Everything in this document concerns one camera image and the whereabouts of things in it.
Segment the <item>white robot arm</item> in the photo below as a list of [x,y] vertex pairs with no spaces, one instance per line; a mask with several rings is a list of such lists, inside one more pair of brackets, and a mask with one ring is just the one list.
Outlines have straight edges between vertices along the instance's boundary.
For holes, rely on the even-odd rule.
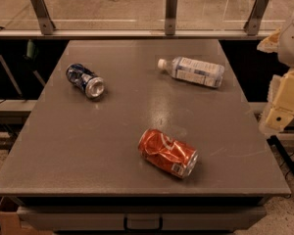
[[294,119],[294,12],[282,28],[262,40],[257,49],[276,52],[278,60],[289,67],[284,75],[272,77],[268,102],[259,122],[259,128],[265,134],[281,132]]

